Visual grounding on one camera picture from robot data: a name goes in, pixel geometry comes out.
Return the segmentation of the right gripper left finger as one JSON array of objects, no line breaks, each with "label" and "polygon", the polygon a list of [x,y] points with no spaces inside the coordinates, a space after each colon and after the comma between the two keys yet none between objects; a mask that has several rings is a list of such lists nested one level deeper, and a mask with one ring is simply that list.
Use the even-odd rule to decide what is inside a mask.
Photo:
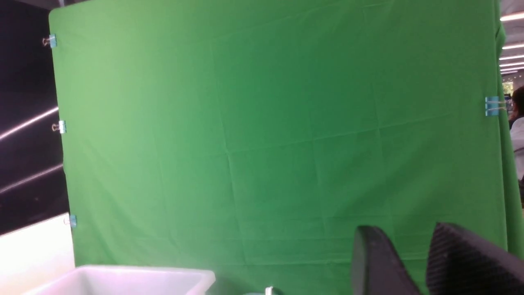
[{"label": "right gripper left finger", "polygon": [[387,234],[377,226],[355,230],[351,286],[354,295],[419,295]]}]

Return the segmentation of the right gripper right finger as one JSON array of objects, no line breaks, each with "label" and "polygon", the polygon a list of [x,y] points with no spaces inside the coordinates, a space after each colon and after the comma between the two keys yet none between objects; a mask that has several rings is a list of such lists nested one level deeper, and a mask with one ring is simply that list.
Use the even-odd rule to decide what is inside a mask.
[{"label": "right gripper right finger", "polygon": [[523,261],[453,223],[434,228],[425,283],[431,295],[522,295]]}]

